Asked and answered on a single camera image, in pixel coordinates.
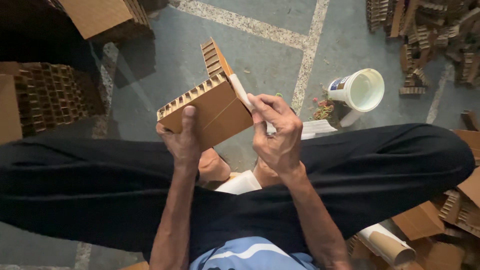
foot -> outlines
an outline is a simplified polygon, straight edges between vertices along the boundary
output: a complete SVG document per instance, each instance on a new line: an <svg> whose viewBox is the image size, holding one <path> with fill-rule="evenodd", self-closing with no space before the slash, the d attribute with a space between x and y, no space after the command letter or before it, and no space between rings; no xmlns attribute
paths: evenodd
<svg viewBox="0 0 480 270"><path fill-rule="evenodd" d="M282 180L278 177L278 174L260 157L258 157L257 165L253 169L253 175L255 175L255 178L257 178L262 188L273 184L282 184Z"/></svg>
<svg viewBox="0 0 480 270"><path fill-rule="evenodd" d="M220 158L213 148L202 153L198 170L200 171L200 185L210 181L225 181L230 177L231 171L230 166Z"/></svg>

bucket label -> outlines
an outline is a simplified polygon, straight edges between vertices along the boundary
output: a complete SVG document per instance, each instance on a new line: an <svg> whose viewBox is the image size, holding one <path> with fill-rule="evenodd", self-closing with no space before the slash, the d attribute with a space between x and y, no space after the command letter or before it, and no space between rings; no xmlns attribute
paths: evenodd
<svg viewBox="0 0 480 270"><path fill-rule="evenodd" d="M330 88L330 91L343 89L348 78L350 78L350 76L334 81L332 83L332 87Z"/></svg>

fingernail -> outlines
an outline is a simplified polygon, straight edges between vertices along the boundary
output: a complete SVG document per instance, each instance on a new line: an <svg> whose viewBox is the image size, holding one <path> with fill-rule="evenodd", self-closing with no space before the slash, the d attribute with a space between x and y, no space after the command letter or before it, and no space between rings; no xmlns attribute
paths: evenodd
<svg viewBox="0 0 480 270"><path fill-rule="evenodd" d="M186 116L193 116L195 114L195 107L194 106L187 106L183 110L185 111Z"/></svg>

man's left hand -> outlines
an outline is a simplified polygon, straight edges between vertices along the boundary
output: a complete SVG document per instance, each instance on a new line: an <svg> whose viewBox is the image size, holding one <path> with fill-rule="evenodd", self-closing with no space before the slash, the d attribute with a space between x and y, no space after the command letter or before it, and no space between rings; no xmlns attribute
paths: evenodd
<svg viewBox="0 0 480 270"><path fill-rule="evenodd" d="M156 124L156 132L162 137L168 150L173 155L175 167L198 168L201 152L195 133L196 108L187 106L182 112L182 132L175 134L162 124Z"/></svg>

man's right hand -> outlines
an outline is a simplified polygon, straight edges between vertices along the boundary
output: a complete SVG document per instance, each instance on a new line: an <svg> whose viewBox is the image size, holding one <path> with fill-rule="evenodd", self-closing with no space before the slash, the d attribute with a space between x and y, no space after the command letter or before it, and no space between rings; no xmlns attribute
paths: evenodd
<svg viewBox="0 0 480 270"><path fill-rule="evenodd" d="M301 120L280 97L248 94L248 99L254 106L253 150L283 181L296 171L304 171L300 162ZM275 134L266 134L265 121L276 128Z"/></svg>

